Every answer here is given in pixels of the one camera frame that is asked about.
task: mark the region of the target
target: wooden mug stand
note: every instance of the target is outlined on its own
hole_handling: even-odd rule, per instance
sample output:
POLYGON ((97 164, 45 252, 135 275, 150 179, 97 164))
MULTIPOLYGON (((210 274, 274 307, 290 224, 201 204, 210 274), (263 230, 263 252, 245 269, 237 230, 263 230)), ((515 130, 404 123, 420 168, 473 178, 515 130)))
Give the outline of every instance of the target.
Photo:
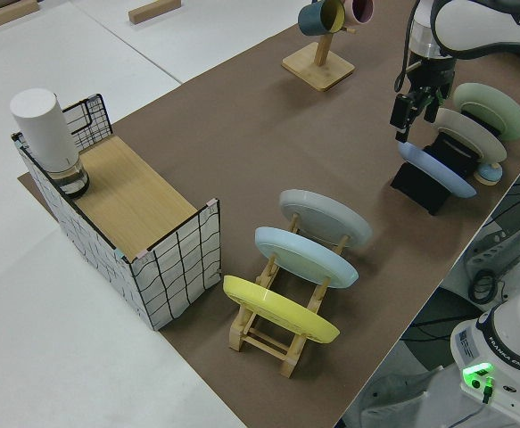
MULTIPOLYGON (((355 29, 343 31, 356 32, 355 29)), ((355 70, 350 62, 329 51, 332 41, 333 34, 324 34, 318 43, 311 43, 284 58, 282 65, 318 91, 326 91, 355 70)))
MULTIPOLYGON (((296 226, 299 216, 293 214, 293 218, 288 230, 292 233, 297 234, 299 229, 296 226)), ((342 240, 334 248, 336 254, 341 254, 346 243, 349 241, 349 236, 344 236, 342 240)), ((269 289, 276 279, 279 266, 276 264, 276 256, 272 255, 268 264, 264 267, 261 274, 256 278, 255 284, 269 289)), ((315 287, 313 294, 311 295, 310 302, 307 309, 311 312, 318 313, 321 302, 325 297, 327 287, 330 283, 330 279, 326 279, 322 284, 318 284, 315 287)), ((261 332, 254 327, 254 321, 256 320, 257 314, 244 305, 240 305, 238 314, 230 326, 229 333, 229 346, 233 350, 239 351, 242 348, 244 342, 248 342, 251 345, 264 350, 268 354, 282 360, 282 364, 279 369, 279 373, 285 377, 292 375, 295 366, 297 365, 307 336, 304 334, 296 334, 293 337, 291 344, 285 345, 280 341, 270 337, 269 335, 261 332)))

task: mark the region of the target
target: white plate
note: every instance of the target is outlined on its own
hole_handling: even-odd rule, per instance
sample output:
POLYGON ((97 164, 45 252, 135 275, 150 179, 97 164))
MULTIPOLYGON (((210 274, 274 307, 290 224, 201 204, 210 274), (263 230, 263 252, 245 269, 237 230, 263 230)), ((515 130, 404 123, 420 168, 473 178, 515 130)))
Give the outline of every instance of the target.
POLYGON ((476 195, 475 189, 439 160, 423 152, 412 143, 399 143, 399 152, 402 158, 420 169, 422 172, 446 187, 458 198, 471 198, 476 195))
POLYGON ((452 100, 462 111, 476 116, 499 131, 499 140, 520 138, 520 105, 509 95, 481 83, 463 83, 452 100))
POLYGON ((315 284, 331 279, 329 287, 346 288, 359 278, 357 270, 345 259, 310 239, 274 227, 258 227, 255 236, 258 250, 276 264, 315 284))
POLYGON ((461 113, 438 109, 433 126, 476 152, 480 162, 500 163, 508 156, 503 144, 490 131, 461 113))
POLYGON ((298 228, 325 243, 337 245, 345 235, 347 247, 362 245, 373 231, 355 211, 334 199, 307 190, 285 190, 279 195, 279 208, 291 221, 298 214, 298 228))

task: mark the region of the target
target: plate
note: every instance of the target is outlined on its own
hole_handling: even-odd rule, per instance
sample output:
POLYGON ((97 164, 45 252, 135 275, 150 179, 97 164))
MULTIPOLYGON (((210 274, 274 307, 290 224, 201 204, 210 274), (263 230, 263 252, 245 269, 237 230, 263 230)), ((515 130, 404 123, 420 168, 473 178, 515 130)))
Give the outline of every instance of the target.
POLYGON ((475 196, 475 189, 464 178, 412 143, 399 141, 399 152, 406 162, 436 180, 458 198, 475 196))
POLYGON ((337 245, 345 235, 346 247, 366 243, 373 234, 367 221, 334 199, 307 190, 285 190, 279 195, 279 208, 288 220, 298 214, 298 228, 306 235, 337 245))
POLYGON ((274 227, 258 227, 256 247, 266 257, 276 255, 276 264, 315 284, 331 279, 329 287, 347 288, 359 278, 347 260, 310 239, 274 227))
POLYGON ((499 140, 520 138, 520 105, 495 87, 481 83, 463 83, 452 100, 462 111, 476 116, 499 131, 499 140))
POLYGON ((302 305, 236 276, 224 276, 227 297, 295 334, 319 343, 339 335, 337 327, 302 305))
POLYGON ((490 131, 461 113, 438 109, 433 126, 476 152, 482 163, 499 163, 508 156, 503 144, 490 131))

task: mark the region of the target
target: light green plate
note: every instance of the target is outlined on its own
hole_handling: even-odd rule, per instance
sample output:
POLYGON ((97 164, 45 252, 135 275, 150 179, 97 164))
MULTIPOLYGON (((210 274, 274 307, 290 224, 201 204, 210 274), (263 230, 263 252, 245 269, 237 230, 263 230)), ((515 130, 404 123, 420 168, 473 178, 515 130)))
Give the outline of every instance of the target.
POLYGON ((481 83, 463 83, 452 99, 458 109, 496 128, 499 140, 520 138, 520 105, 509 95, 481 83))

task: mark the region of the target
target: black wire grid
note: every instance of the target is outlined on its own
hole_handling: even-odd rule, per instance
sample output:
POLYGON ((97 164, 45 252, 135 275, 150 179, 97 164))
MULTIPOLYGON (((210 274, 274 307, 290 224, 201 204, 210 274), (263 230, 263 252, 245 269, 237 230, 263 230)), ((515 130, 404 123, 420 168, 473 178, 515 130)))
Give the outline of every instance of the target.
MULTIPOLYGON (((99 94, 63 113, 80 151, 112 134, 99 94)), ((128 260, 39 166, 23 135, 13 134, 12 140, 64 233, 153 330, 179 317, 220 280, 218 200, 128 260)))

